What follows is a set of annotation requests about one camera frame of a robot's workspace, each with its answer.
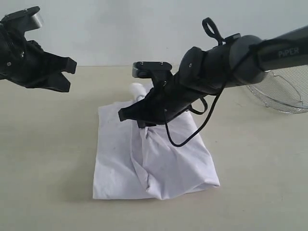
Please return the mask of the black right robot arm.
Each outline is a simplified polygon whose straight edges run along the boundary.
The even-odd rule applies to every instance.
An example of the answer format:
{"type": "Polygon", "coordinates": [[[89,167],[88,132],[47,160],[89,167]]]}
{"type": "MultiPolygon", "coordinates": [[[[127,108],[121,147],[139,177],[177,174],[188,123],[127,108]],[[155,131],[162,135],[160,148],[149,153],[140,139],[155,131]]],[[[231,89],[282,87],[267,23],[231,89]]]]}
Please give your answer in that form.
{"type": "Polygon", "coordinates": [[[138,121],[142,127],[162,125],[223,88],[260,83],[271,70],[307,63],[307,27],[268,40],[236,34],[208,51],[192,47],[175,74],[167,62],[135,62],[133,77],[149,78],[153,87],[144,99],[120,109],[118,116],[120,121],[138,121]]]}

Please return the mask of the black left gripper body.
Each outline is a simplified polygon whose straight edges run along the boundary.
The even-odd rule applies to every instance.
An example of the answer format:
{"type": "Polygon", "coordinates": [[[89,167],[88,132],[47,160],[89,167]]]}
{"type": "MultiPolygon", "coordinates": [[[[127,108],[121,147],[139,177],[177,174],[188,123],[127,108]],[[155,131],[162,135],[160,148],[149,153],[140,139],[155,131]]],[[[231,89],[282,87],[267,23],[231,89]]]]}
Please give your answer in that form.
{"type": "Polygon", "coordinates": [[[0,78],[25,87],[36,78],[76,72],[77,62],[45,52],[34,40],[14,31],[0,30],[0,78]]]}

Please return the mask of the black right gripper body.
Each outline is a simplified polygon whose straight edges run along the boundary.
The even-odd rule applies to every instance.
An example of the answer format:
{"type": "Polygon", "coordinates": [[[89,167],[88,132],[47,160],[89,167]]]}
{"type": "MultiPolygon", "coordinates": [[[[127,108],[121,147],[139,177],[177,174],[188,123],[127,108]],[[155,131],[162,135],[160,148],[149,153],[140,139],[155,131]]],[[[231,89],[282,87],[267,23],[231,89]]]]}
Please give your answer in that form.
{"type": "Polygon", "coordinates": [[[136,120],[151,126],[173,120],[205,95],[175,80],[160,82],[149,92],[142,84],[132,83],[130,92],[134,96],[134,103],[118,111],[119,120],[136,120]]]}

